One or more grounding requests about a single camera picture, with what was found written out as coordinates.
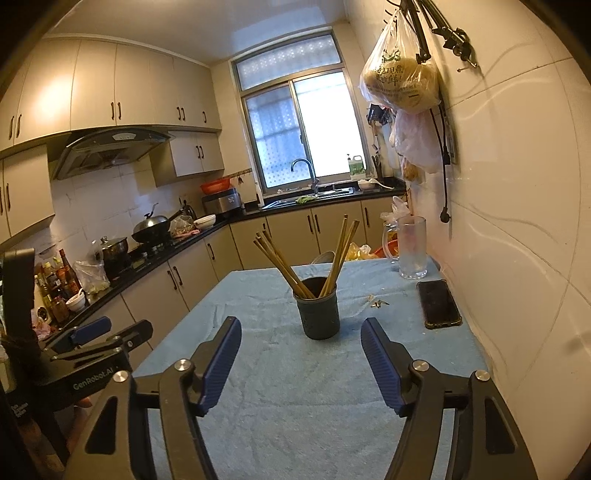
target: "plastic container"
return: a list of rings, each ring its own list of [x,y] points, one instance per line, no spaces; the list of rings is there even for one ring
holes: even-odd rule
[[[326,282],[326,277],[312,277],[302,280],[314,295],[319,295]],[[304,333],[312,340],[326,340],[338,333],[340,329],[339,308],[336,298],[336,287],[332,293],[321,299],[301,299],[294,294],[300,311],[301,325]]]
[[[201,185],[201,190],[205,195],[213,195],[214,193],[223,192],[230,188],[230,179],[220,179],[210,181]]]

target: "light blue tablecloth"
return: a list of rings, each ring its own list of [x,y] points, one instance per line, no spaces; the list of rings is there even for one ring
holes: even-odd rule
[[[300,278],[326,275],[329,265],[298,267]],[[425,280],[440,278],[434,264]],[[389,306],[370,308],[368,296]],[[376,317],[403,343],[444,373],[485,368],[466,324],[423,326],[415,281],[387,260],[346,263],[337,296],[340,332],[315,341],[302,330],[295,300],[276,269],[234,272],[160,343],[134,374],[161,372],[211,339],[226,316],[242,322],[242,345],[218,405],[199,420],[220,480],[384,478],[404,420],[386,407],[361,348],[360,328]],[[446,411],[432,478],[443,479],[453,412]],[[150,428],[158,478],[169,478],[159,415]]]

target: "range hood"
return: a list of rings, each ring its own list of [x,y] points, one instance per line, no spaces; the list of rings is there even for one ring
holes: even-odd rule
[[[132,163],[170,138],[170,135],[138,127],[74,132],[57,161],[53,178],[63,180]]]

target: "white bowl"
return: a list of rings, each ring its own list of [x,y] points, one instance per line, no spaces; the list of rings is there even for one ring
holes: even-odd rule
[[[193,225],[200,230],[212,227],[216,223],[215,215],[207,215],[206,217],[198,218],[193,222]]]
[[[84,290],[82,289],[80,289],[76,295],[66,302],[66,307],[68,307],[71,312],[79,312],[84,308],[85,305],[86,296],[84,295]]]
[[[366,190],[373,190],[374,188],[376,188],[376,184],[372,183],[370,181],[367,180],[358,180],[357,181],[357,185],[359,185],[359,188],[363,191]]]

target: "dish soap bottle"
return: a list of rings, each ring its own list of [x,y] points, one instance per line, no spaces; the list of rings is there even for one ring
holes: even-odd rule
[[[353,155],[351,159],[350,155],[347,154],[347,163],[349,164],[351,180],[363,180],[365,178],[365,166],[361,155]]]

